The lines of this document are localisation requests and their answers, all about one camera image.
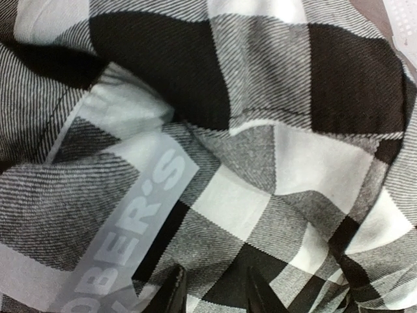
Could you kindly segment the black white plaid shirt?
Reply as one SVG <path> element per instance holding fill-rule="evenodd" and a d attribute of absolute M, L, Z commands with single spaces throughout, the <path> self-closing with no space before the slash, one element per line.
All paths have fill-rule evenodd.
<path fill-rule="evenodd" d="M 2 1 L 1 311 L 416 311 L 416 75 L 351 1 Z"/>

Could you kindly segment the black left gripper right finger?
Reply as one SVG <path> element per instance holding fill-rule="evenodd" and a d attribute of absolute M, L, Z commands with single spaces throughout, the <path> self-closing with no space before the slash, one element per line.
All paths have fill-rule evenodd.
<path fill-rule="evenodd" d="M 257 269 L 248 269 L 246 274 L 246 312 L 289 313 Z"/>

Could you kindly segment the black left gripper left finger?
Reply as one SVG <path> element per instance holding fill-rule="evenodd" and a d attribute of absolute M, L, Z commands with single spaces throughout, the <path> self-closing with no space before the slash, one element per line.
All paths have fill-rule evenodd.
<path fill-rule="evenodd" d="M 187 275 L 182 266 L 177 266 L 156 295 L 148 304 L 150 313 L 183 313 L 186 312 Z"/>

